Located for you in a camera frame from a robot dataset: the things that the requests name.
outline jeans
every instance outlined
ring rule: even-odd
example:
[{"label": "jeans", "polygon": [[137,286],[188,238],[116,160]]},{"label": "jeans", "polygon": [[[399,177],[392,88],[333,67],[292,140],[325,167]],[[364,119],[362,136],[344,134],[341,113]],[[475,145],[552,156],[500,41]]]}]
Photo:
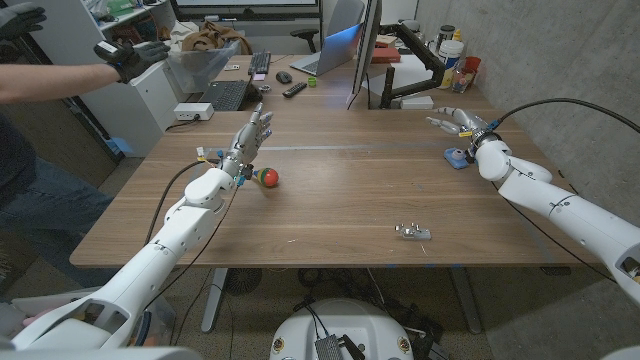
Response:
[{"label": "jeans", "polygon": [[0,207],[0,227],[25,236],[45,261],[80,285],[104,285],[117,269],[79,269],[69,257],[113,198],[40,158],[35,167],[36,180]]}]

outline computer mouse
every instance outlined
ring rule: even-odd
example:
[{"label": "computer mouse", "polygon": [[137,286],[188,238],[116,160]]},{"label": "computer mouse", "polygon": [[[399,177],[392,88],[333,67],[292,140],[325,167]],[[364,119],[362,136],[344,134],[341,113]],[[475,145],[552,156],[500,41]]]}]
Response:
[{"label": "computer mouse", "polygon": [[288,84],[293,80],[293,77],[291,77],[291,74],[286,71],[278,71],[276,74],[276,80],[278,80],[280,84]]}]

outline shelf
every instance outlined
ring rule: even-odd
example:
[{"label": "shelf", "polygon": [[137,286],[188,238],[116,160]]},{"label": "shelf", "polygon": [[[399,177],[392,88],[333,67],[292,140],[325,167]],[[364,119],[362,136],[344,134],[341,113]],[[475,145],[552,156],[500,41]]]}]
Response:
[{"label": "shelf", "polygon": [[132,13],[128,13],[128,14],[124,14],[124,15],[118,16],[117,17],[118,21],[114,21],[114,22],[102,22],[101,21],[98,24],[98,29],[100,29],[100,31],[105,31],[107,29],[111,29],[114,26],[118,26],[120,24],[124,24],[127,21],[129,21],[129,20],[131,20],[131,19],[133,19],[133,18],[135,18],[135,17],[137,17],[139,15],[142,15],[144,13],[149,12],[149,10],[153,9],[156,6],[163,5],[167,1],[168,0],[159,0],[158,2],[156,2],[157,5],[143,6],[141,8],[138,8],[138,7],[133,8],[133,12]]}]

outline monitor arm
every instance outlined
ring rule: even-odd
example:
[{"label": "monitor arm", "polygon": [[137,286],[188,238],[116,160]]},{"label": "monitor arm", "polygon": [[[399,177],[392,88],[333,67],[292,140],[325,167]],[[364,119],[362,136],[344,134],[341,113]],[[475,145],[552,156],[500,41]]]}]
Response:
[{"label": "monitor arm", "polygon": [[532,162],[511,156],[511,149],[475,114],[454,108],[436,110],[453,116],[454,123],[427,118],[451,134],[458,128],[470,135],[467,150],[480,175],[501,182],[499,193],[549,219],[609,269],[618,285],[640,306],[640,228],[551,184],[551,173]]},{"label": "monitor arm", "polygon": [[[187,185],[184,197],[164,217],[164,226],[120,271],[96,292],[59,307],[21,331],[16,350],[109,349],[126,346],[140,315],[158,295],[162,284],[190,249],[213,236],[224,214],[221,194],[241,185],[243,170],[255,159],[271,130],[272,114],[261,115],[259,104],[233,137],[217,168]],[[87,309],[97,309],[93,321],[80,321]]]},{"label": "monitor arm", "polygon": [[418,39],[418,37],[404,24],[394,24],[381,26],[381,32],[385,34],[395,33],[402,42],[413,52],[420,61],[424,64],[425,70],[433,71],[431,79],[421,81],[415,84],[406,85],[393,89],[393,77],[395,68],[389,66],[387,68],[387,74],[385,78],[384,90],[382,92],[382,99],[380,101],[380,109],[388,109],[391,106],[393,99],[407,96],[421,91],[433,89],[442,84],[442,78],[444,77],[445,66],[444,63]]}]

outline small toy ball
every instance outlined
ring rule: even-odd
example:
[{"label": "small toy ball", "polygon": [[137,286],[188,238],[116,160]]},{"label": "small toy ball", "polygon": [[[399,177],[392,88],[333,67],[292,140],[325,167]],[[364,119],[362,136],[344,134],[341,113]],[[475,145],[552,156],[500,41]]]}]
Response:
[{"label": "small toy ball", "polygon": [[260,184],[266,187],[271,187],[278,183],[278,172],[272,168],[264,168],[254,171],[253,175],[258,179]]}]

